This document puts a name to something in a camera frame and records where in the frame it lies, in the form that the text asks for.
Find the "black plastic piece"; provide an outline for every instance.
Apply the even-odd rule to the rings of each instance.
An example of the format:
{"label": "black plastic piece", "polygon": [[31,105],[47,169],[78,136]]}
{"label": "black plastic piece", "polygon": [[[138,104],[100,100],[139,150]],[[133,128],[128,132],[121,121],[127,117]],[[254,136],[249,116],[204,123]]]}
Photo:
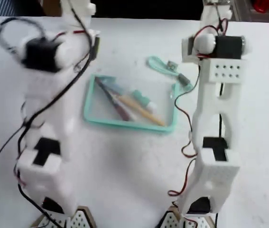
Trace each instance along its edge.
{"label": "black plastic piece", "polygon": [[207,214],[211,210],[210,200],[208,197],[201,197],[193,202],[189,208],[188,214]]}
{"label": "black plastic piece", "polygon": [[33,161],[35,165],[44,166],[51,153],[60,155],[59,141],[53,139],[41,138],[34,149],[38,150]]}
{"label": "black plastic piece", "polygon": [[92,60],[95,60],[96,57],[97,57],[97,53],[98,53],[98,49],[99,49],[99,46],[100,46],[100,37],[96,36],[95,37],[95,42],[94,42],[94,46],[92,48]]}
{"label": "black plastic piece", "polygon": [[189,37],[188,39],[188,50],[187,50],[187,55],[192,55],[192,50],[193,50],[193,44],[194,44],[194,37]]}
{"label": "black plastic piece", "polygon": [[98,18],[200,20],[203,12],[203,1],[170,0],[166,4],[159,4],[158,0],[91,2],[97,6],[95,17]]}
{"label": "black plastic piece", "polygon": [[30,69],[58,72],[55,55],[59,45],[45,38],[32,39],[26,44],[26,57],[22,63]]}
{"label": "black plastic piece", "polygon": [[46,16],[43,7],[36,0],[9,0],[7,2],[8,4],[14,5],[15,16]]}
{"label": "black plastic piece", "polygon": [[242,37],[216,36],[215,42],[215,49],[210,57],[241,59]]}
{"label": "black plastic piece", "polygon": [[52,200],[48,197],[45,197],[42,207],[45,210],[64,214],[63,208],[58,203],[56,203],[54,200]]}
{"label": "black plastic piece", "polygon": [[226,162],[225,149],[228,149],[227,142],[222,137],[204,137],[203,148],[212,148],[216,161]]}
{"label": "black plastic piece", "polygon": [[177,76],[177,79],[183,86],[187,86],[188,84],[190,84],[190,80],[186,78],[186,76],[183,74],[179,74]]}

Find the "red wire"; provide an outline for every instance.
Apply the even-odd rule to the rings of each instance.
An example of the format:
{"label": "red wire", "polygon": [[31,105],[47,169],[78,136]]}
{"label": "red wire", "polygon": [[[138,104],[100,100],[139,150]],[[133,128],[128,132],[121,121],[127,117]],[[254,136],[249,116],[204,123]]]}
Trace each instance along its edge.
{"label": "red wire", "polygon": [[184,185],[183,185],[183,187],[182,187],[182,190],[181,190],[181,191],[169,190],[169,191],[168,191],[168,196],[175,197],[175,196],[179,196],[179,195],[181,195],[181,194],[184,192],[184,190],[185,190],[185,188],[186,188],[186,185],[187,185],[187,181],[188,181],[188,172],[189,172],[190,165],[191,165],[192,162],[195,161],[195,160],[196,160],[196,158],[192,159],[192,160],[190,161],[190,163],[189,163],[187,169],[186,169],[185,181],[184,181]]}
{"label": "red wire", "polygon": [[226,27],[225,27],[225,31],[224,31],[224,35],[226,34],[226,32],[227,32],[227,29],[228,29],[228,24],[229,24],[229,21],[228,21],[228,19],[227,18],[224,18],[223,20],[222,20],[222,23],[223,23],[223,21],[226,21]]}
{"label": "red wire", "polygon": [[178,100],[182,95],[183,95],[183,94],[180,94],[180,95],[177,96],[177,98],[174,100],[174,106],[175,106],[179,111],[181,111],[182,113],[184,113],[184,114],[187,116],[187,119],[188,119],[188,122],[189,122],[189,125],[190,125],[190,131],[192,131],[192,125],[191,125],[191,120],[190,120],[190,116],[189,116],[189,114],[188,114],[185,110],[181,109],[181,108],[177,105],[177,100]]}
{"label": "red wire", "polygon": [[187,147],[187,146],[189,146],[191,144],[191,141],[189,141],[189,143],[186,145],[186,146],[183,146],[182,147],[182,154],[186,157],[186,158],[194,158],[195,156],[197,156],[197,153],[195,153],[195,154],[186,154],[185,152],[184,152],[184,149]]}
{"label": "red wire", "polygon": [[188,218],[185,218],[187,221],[189,221],[189,222],[193,222],[193,223],[195,223],[195,228],[197,228],[197,226],[199,225],[196,221],[194,221],[194,220],[191,220],[191,219],[188,219]]}
{"label": "red wire", "polygon": [[[57,38],[59,38],[60,36],[62,36],[62,35],[65,35],[67,32],[60,32],[60,33],[58,33],[54,38],[53,38],[53,40],[56,40]],[[73,31],[73,33],[74,34],[79,34],[79,33],[85,33],[85,31],[84,30],[75,30],[75,31]]]}
{"label": "red wire", "polygon": [[196,56],[199,58],[210,58],[210,55],[204,55],[204,54],[197,54]]}
{"label": "red wire", "polygon": [[206,28],[212,28],[212,29],[214,29],[215,31],[216,31],[216,33],[218,33],[218,29],[215,27],[215,26],[213,26],[213,25],[206,25],[206,26],[204,26],[204,27],[202,27],[200,30],[198,30],[198,32],[195,34],[195,36],[194,36],[194,38],[193,38],[193,41],[195,41],[195,38],[204,30],[204,29],[206,29]]}

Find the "black wire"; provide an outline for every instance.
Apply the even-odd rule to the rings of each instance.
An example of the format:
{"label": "black wire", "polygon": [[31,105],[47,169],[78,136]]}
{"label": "black wire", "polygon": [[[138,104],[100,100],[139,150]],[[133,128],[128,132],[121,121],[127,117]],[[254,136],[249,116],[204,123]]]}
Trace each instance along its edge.
{"label": "black wire", "polygon": [[44,228],[44,227],[48,226],[49,223],[50,223],[50,220],[48,220],[48,222],[45,225],[41,226],[41,227],[32,227],[32,228]]}
{"label": "black wire", "polygon": [[27,19],[27,18],[10,17],[10,18],[3,20],[0,23],[0,45],[4,49],[9,51],[18,61],[20,61],[20,57],[17,55],[15,47],[10,46],[10,44],[8,44],[8,42],[6,40],[4,40],[2,37],[2,32],[5,28],[5,26],[9,22],[14,21],[14,20],[25,22],[27,24],[33,25],[34,27],[36,27],[39,30],[41,38],[46,39],[46,33],[45,33],[44,28],[39,23],[37,23],[36,21],[30,20],[30,19]]}
{"label": "black wire", "polygon": [[219,216],[219,213],[216,213],[216,215],[215,215],[215,222],[214,222],[214,228],[217,228],[218,227],[218,216]]}
{"label": "black wire", "polygon": [[45,212],[38,204],[36,204],[29,196],[27,196],[22,188],[21,185],[18,184],[19,192],[20,194],[27,200],[29,201],[35,208],[37,208],[50,222],[52,222],[54,225],[56,225],[58,228],[63,228],[60,226],[54,219],[52,219],[47,212]]}
{"label": "black wire", "polygon": [[[92,60],[92,38],[88,33],[87,28],[85,27],[85,25],[81,22],[81,20],[79,19],[79,17],[77,16],[70,0],[69,0],[69,4],[71,7],[71,11],[75,17],[75,19],[78,21],[78,23],[82,26],[83,30],[86,31],[85,34],[88,38],[88,42],[89,42],[89,57],[88,60],[86,62],[86,64],[83,66],[83,68],[78,72],[78,74],[74,77],[74,79],[49,103],[47,104],[44,108],[40,109],[39,111],[37,111],[36,113],[34,113],[32,115],[32,117],[28,120],[28,122],[26,123],[26,127],[24,132],[21,134],[19,140],[18,140],[18,153],[21,154],[21,150],[20,150],[20,145],[21,145],[21,141],[24,138],[24,136],[26,135],[26,133],[29,131],[33,121],[40,115],[42,114],[45,110],[47,110],[48,108],[50,108],[51,106],[53,106],[76,82],[77,80],[81,77],[81,75],[85,72],[85,70],[87,69],[87,67],[89,66],[91,60]],[[20,178],[20,172],[18,171],[17,173],[18,178]],[[35,208],[37,208],[45,217],[47,217],[54,225],[56,225],[59,228],[62,228],[56,221],[54,221],[47,212],[45,212],[38,204],[36,204],[30,197],[28,197],[22,190],[21,185],[18,184],[18,188],[19,188],[19,192],[20,194],[27,200],[29,201]]]}
{"label": "black wire", "polygon": [[178,208],[178,205],[176,204],[176,201],[171,202],[173,206],[175,206],[176,208]]}
{"label": "black wire", "polygon": [[[224,87],[224,84],[221,83],[221,87],[220,87],[220,96],[222,96],[223,94],[223,87]],[[222,115],[220,114],[220,122],[219,122],[219,137],[221,138],[222,137]]]}
{"label": "black wire", "polygon": [[220,12],[219,12],[219,9],[218,9],[218,5],[216,3],[214,3],[214,6],[215,6],[216,13],[218,15],[218,18],[219,18],[219,29],[221,30],[221,32],[223,32],[224,31],[224,29],[223,29],[223,20],[221,20],[221,16],[220,16]]}
{"label": "black wire", "polygon": [[18,128],[11,136],[10,138],[3,144],[3,146],[0,149],[0,153],[3,151],[3,149],[6,147],[6,145],[11,141],[11,139],[21,130],[22,126]]}

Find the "teal cable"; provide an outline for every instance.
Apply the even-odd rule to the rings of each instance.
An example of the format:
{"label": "teal cable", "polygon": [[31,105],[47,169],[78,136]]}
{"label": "teal cable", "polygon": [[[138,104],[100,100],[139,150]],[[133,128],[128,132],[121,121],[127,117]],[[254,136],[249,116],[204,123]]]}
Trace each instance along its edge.
{"label": "teal cable", "polygon": [[[147,59],[147,64],[151,69],[154,69],[155,71],[158,71],[164,75],[174,76],[178,80],[178,76],[180,75],[180,73],[174,70],[167,69],[167,64],[164,63],[160,58],[156,56],[150,56]],[[191,83],[184,86],[185,91],[190,91],[192,88],[193,86]]]}

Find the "electrical cable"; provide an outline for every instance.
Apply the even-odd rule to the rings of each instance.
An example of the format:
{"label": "electrical cable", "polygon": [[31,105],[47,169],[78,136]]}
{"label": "electrical cable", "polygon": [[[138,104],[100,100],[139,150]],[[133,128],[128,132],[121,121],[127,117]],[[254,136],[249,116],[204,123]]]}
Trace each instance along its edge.
{"label": "electrical cable", "polygon": [[150,56],[147,59],[147,64],[151,69],[154,69],[164,75],[170,75],[170,76],[175,76],[175,77],[179,75],[178,72],[167,69],[167,64],[164,63],[159,57]]}
{"label": "electrical cable", "polygon": [[44,28],[39,23],[37,23],[36,21],[30,20],[30,19],[27,19],[27,18],[10,17],[10,18],[7,18],[7,19],[3,20],[0,23],[0,45],[5,50],[9,51],[16,58],[16,60],[20,62],[21,58],[17,55],[16,48],[10,46],[10,44],[6,40],[4,40],[3,37],[2,37],[2,33],[3,33],[6,25],[8,23],[10,23],[11,21],[14,21],[14,20],[25,22],[27,24],[35,26],[40,32],[41,39],[46,39],[46,33],[45,33]]}
{"label": "electrical cable", "polygon": [[79,60],[77,64],[74,65],[73,69],[75,73],[78,73],[81,70],[79,65],[81,64],[81,62],[83,62],[87,58],[88,55],[89,55],[89,52],[81,60]]}
{"label": "electrical cable", "polygon": [[173,206],[175,206],[176,208],[178,208],[178,205],[176,204],[176,201],[171,202]]}
{"label": "electrical cable", "polygon": [[[75,30],[75,31],[73,31],[73,34],[80,34],[80,33],[85,33],[85,31],[84,31],[84,30]],[[60,32],[60,33],[58,33],[58,34],[57,34],[51,41],[54,42],[54,41],[56,41],[60,36],[65,35],[65,34],[67,34],[66,31],[65,31],[65,32]]]}
{"label": "electrical cable", "polygon": [[227,29],[228,29],[228,24],[229,24],[228,19],[227,19],[227,18],[223,18],[223,19],[221,20],[221,24],[222,24],[222,25],[223,25],[223,22],[224,22],[224,21],[226,21],[226,25],[225,25],[225,29],[224,29],[224,31],[223,31],[223,36],[226,35]]}
{"label": "electrical cable", "polygon": [[214,222],[214,228],[218,227],[218,217],[219,217],[219,213],[216,213],[215,215],[215,222]]}
{"label": "electrical cable", "polygon": [[[182,94],[180,94],[180,95],[177,96],[176,99],[174,100],[174,106],[175,106],[179,111],[181,111],[182,113],[184,113],[184,114],[186,115],[186,117],[187,117],[187,119],[188,119],[188,122],[189,122],[189,126],[190,126],[190,132],[192,132],[192,125],[191,125],[191,119],[190,119],[190,116],[189,116],[189,114],[188,114],[184,109],[180,108],[180,107],[177,105],[177,101],[178,101],[178,99],[179,99],[181,96],[186,95],[186,94],[188,94],[188,93],[191,93],[191,92],[196,88],[197,83],[198,83],[198,81],[199,81],[199,78],[200,78],[200,67],[199,67],[199,74],[198,74],[198,76],[197,76],[195,85],[192,87],[192,89],[189,90],[189,91],[186,91],[186,92],[184,92],[184,93],[182,93]],[[189,146],[190,144],[191,144],[191,140],[189,140],[188,144],[187,144],[186,146],[183,146],[182,149],[181,149],[182,154],[183,154],[185,157],[187,157],[187,158],[193,158],[193,157],[195,157],[195,156],[197,155],[197,153],[192,154],[192,155],[188,155],[188,154],[186,154],[186,153],[184,152],[184,149],[185,149],[187,146]]]}
{"label": "electrical cable", "polygon": [[196,158],[192,159],[192,160],[190,161],[190,163],[189,163],[187,169],[186,169],[185,181],[184,181],[184,184],[183,184],[182,189],[181,189],[180,191],[169,190],[169,191],[168,191],[168,196],[175,197],[175,196],[179,196],[179,195],[181,195],[181,194],[184,192],[184,190],[185,190],[185,188],[186,188],[186,186],[187,186],[188,172],[189,172],[190,165],[191,165],[192,162],[195,161],[195,160],[196,160]]}
{"label": "electrical cable", "polygon": [[206,28],[212,28],[216,31],[216,34],[219,35],[218,29],[213,26],[213,25],[206,25],[204,27],[202,27],[200,30],[197,31],[197,33],[195,34],[194,38],[193,38],[193,42],[195,41],[195,38]]}
{"label": "electrical cable", "polygon": [[195,224],[195,228],[197,228],[198,225],[199,225],[199,224],[198,224],[196,221],[194,221],[194,220],[188,219],[188,218],[186,218],[186,217],[184,217],[184,219],[186,219],[186,220],[189,221],[189,222],[194,223],[194,224]]}
{"label": "electrical cable", "polygon": [[49,223],[50,223],[50,220],[48,220],[48,222],[45,225],[41,226],[41,227],[31,227],[31,228],[44,228],[44,227],[48,226]]}
{"label": "electrical cable", "polygon": [[[220,96],[222,96],[223,94],[223,87],[224,87],[224,83],[221,83],[221,87],[220,87]],[[220,114],[220,121],[219,121],[219,137],[222,137],[222,115]]]}
{"label": "electrical cable", "polygon": [[45,212],[38,204],[36,204],[30,197],[28,197],[22,190],[21,185],[18,184],[19,192],[20,194],[29,201],[35,208],[37,208],[50,222],[52,222],[54,225],[56,225],[58,228],[63,228],[60,226],[54,219],[52,219],[47,212]]}
{"label": "electrical cable", "polygon": [[13,168],[13,174],[14,174],[14,176],[15,176],[15,178],[17,179],[17,181],[18,181],[18,183],[19,184],[22,184],[22,186],[26,186],[27,184],[20,178],[20,177],[18,177],[18,175],[17,175],[17,161],[16,161],[16,163],[15,163],[15,165],[14,165],[14,168]]}
{"label": "electrical cable", "polygon": [[210,58],[210,55],[197,54],[196,57],[203,59],[203,58]]}
{"label": "electrical cable", "polygon": [[214,3],[213,5],[215,6],[215,10],[216,10],[216,13],[217,13],[218,18],[219,18],[218,28],[221,30],[221,32],[223,32],[224,29],[223,29],[223,26],[222,26],[222,20],[221,20],[221,16],[220,16],[218,5],[216,3]]}
{"label": "electrical cable", "polygon": [[6,147],[6,145],[11,141],[11,139],[21,130],[22,126],[18,128],[11,136],[10,138],[3,144],[3,146],[0,149],[0,154],[3,151],[3,149]]}

